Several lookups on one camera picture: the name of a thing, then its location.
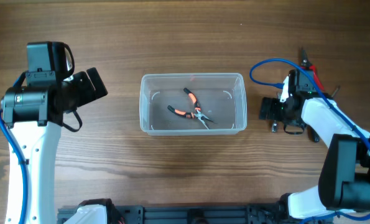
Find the orange black needle-nose pliers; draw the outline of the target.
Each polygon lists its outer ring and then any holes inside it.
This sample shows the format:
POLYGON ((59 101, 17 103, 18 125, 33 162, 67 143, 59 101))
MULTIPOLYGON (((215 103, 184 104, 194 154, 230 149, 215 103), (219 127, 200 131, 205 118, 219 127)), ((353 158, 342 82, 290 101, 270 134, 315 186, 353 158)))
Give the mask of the orange black needle-nose pliers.
POLYGON ((181 117, 181 118, 186 118, 186 119, 195 119, 198 120, 206 129, 210 129, 209 125, 207 122, 214 123, 213 120, 211 120, 207 115, 205 115, 202 110, 201 110, 201 104, 197 98, 197 96, 188 88, 184 88, 183 91, 185 94, 188 96, 190 102, 189 102, 189 108, 191 110, 185 111, 185 110, 179 110, 172 105, 168 105, 167 109, 181 117))

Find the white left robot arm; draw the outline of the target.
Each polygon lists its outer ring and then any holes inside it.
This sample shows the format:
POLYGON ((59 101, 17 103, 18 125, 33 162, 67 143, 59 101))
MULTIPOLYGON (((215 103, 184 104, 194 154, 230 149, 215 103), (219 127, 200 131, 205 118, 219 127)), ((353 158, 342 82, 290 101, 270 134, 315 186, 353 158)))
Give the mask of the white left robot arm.
POLYGON ((76 74, 25 71, 1 100, 0 129, 9 143, 6 223, 55 223, 55 160, 64 123, 108 91, 96 68, 76 74))

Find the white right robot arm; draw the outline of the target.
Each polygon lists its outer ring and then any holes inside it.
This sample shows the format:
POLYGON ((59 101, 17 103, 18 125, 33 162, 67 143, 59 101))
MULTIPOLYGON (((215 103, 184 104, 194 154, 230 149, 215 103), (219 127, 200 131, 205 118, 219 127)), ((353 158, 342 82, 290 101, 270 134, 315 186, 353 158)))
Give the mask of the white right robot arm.
POLYGON ((310 127, 328 148, 318 185, 281 198, 288 217, 301 223, 334 216, 370 220, 370 133, 341 112, 330 95, 300 92, 285 101, 265 97, 259 117, 310 127))

